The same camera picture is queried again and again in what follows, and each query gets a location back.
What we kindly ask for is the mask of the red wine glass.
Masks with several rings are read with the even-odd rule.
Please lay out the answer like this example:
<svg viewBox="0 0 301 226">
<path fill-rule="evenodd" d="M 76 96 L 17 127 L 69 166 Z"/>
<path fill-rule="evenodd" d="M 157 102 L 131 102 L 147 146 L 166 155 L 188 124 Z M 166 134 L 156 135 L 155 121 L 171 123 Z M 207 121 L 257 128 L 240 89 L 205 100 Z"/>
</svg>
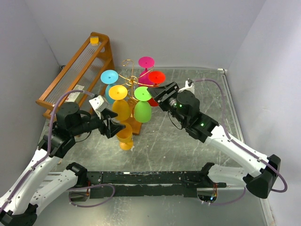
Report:
<svg viewBox="0 0 301 226">
<path fill-rule="evenodd" d="M 159 84 L 163 83 L 166 80 L 166 76 L 161 71 L 152 71 L 149 74 L 149 80 L 154 83 L 155 87 L 157 87 Z M 148 103 L 152 107 L 158 106 L 158 103 L 153 98 L 151 98 L 150 100 L 148 100 Z"/>
</svg>

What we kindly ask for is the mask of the orange wine glass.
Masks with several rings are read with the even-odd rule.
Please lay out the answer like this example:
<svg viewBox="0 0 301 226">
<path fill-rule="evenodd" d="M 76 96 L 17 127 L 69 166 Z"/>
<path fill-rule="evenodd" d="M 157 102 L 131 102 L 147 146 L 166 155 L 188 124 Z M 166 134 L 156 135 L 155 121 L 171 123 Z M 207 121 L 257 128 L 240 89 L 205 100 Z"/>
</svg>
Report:
<svg viewBox="0 0 301 226">
<path fill-rule="evenodd" d="M 117 139 L 119 141 L 120 148 L 127 151 L 130 150 L 134 145 L 132 139 L 133 132 L 130 124 L 124 123 L 124 125 L 126 127 L 117 133 Z"/>
<path fill-rule="evenodd" d="M 113 112 L 117 113 L 116 119 L 118 121 L 125 121 L 131 115 L 127 97 L 127 89 L 123 85 L 115 85 L 109 89 L 109 96 L 114 100 L 112 105 Z"/>
</svg>

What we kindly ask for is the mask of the green wine glass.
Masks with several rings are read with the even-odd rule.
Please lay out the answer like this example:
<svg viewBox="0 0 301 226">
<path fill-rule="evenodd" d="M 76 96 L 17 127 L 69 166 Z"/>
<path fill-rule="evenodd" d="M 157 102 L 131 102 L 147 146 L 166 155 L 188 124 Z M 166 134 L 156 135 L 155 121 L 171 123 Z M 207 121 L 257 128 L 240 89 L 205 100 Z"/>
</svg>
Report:
<svg viewBox="0 0 301 226">
<path fill-rule="evenodd" d="M 135 98 L 138 100 L 134 108 L 134 118 L 140 123 L 146 123 L 151 119 L 152 108 L 148 101 L 151 99 L 147 87 L 138 87 L 134 92 Z"/>
</svg>

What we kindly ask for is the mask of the orange wine glass front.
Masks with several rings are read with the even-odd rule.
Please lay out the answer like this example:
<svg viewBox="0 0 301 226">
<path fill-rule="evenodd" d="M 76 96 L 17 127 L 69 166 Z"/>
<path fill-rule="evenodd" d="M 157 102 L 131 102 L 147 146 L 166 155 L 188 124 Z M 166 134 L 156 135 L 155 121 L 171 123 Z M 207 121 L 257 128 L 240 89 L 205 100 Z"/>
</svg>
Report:
<svg viewBox="0 0 301 226">
<path fill-rule="evenodd" d="M 131 115 L 127 97 L 127 89 L 123 85 L 115 85 L 109 89 L 109 96 L 114 100 L 112 105 L 113 112 L 117 113 L 116 119 L 118 121 L 125 121 Z"/>
</svg>

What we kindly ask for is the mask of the pink wine glass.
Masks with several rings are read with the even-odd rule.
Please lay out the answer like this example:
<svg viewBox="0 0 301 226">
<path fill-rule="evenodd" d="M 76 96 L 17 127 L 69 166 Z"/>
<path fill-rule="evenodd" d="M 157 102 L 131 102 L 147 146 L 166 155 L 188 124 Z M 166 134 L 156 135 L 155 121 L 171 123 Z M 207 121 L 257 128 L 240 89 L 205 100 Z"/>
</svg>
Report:
<svg viewBox="0 0 301 226">
<path fill-rule="evenodd" d="M 155 65 L 155 60 L 150 56 L 143 56 L 138 60 L 140 67 L 144 68 L 144 71 L 141 72 L 138 78 L 138 86 L 149 86 L 154 83 L 149 80 L 149 69 Z"/>
</svg>

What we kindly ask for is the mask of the blue wine glass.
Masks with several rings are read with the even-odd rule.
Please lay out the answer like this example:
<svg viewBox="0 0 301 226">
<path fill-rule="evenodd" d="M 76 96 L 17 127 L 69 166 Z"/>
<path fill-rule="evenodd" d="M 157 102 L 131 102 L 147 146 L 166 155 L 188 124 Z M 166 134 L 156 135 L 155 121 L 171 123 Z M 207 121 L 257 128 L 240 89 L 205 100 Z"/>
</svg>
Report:
<svg viewBox="0 0 301 226">
<path fill-rule="evenodd" d="M 113 104 L 114 100 L 109 95 L 111 87 L 115 86 L 115 82 L 118 80 L 119 75 L 115 70 L 106 70 L 101 74 L 101 81 L 107 85 L 105 88 L 105 98 L 109 104 Z"/>
</svg>

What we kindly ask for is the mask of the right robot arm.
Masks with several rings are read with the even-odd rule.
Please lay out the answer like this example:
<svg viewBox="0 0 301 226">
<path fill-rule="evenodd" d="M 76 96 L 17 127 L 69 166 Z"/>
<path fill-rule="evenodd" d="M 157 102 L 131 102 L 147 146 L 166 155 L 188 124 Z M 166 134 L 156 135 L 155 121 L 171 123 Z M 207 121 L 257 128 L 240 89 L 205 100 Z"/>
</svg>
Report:
<svg viewBox="0 0 301 226">
<path fill-rule="evenodd" d="M 192 138 L 218 148 L 239 163 L 246 170 L 243 181 L 250 193 L 262 199 L 268 197 L 279 177 L 281 160 L 278 156 L 260 153 L 230 135 L 220 123 L 200 111 L 200 101 L 188 87 L 180 89 L 172 82 L 147 88 L 147 91 Z"/>
</svg>

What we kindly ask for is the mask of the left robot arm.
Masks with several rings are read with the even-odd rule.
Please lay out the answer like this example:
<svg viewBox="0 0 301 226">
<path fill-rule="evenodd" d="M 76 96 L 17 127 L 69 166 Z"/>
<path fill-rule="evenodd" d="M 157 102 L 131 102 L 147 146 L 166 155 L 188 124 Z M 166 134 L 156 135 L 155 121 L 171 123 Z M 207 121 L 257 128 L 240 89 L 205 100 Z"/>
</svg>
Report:
<svg viewBox="0 0 301 226">
<path fill-rule="evenodd" d="M 56 121 L 38 144 L 29 165 L 14 185 L 0 199 L 0 222 L 5 226 L 32 226 L 38 215 L 67 190 L 93 188 L 87 169 L 73 162 L 51 182 L 40 187 L 51 169 L 76 144 L 75 137 L 97 129 L 107 138 L 115 136 L 125 125 L 112 121 L 117 114 L 104 108 L 100 115 L 82 111 L 75 102 L 64 103 Z"/>
</svg>

